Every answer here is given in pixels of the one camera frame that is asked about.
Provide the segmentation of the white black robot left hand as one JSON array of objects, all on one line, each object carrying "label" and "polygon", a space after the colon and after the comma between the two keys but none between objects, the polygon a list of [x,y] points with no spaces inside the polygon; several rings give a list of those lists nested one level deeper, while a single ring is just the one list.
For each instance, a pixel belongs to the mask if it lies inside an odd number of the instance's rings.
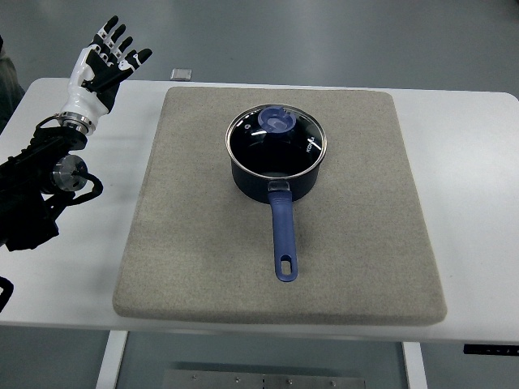
[{"label": "white black robot left hand", "polygon": [[58,114],[60,125],[92,134],[99,119],[113,109],[121,82],[151,57],[150,49],[129,49],[133,38],[122,39],[125,31],[115,15],[81,50],[69,78],[67,102]]}]

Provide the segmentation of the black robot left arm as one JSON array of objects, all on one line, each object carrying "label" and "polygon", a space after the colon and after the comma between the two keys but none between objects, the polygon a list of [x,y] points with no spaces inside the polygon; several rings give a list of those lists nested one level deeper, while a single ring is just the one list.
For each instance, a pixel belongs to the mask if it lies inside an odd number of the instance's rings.
[{"label": "black robot left arm", "polygon": [[1,244],[9,251],[32,250],[56,237],[57,218],[67,207],[101,195],[102,182],[71,154],[86,147],[92,128],[73,113],[55,114],[1,165]]}]

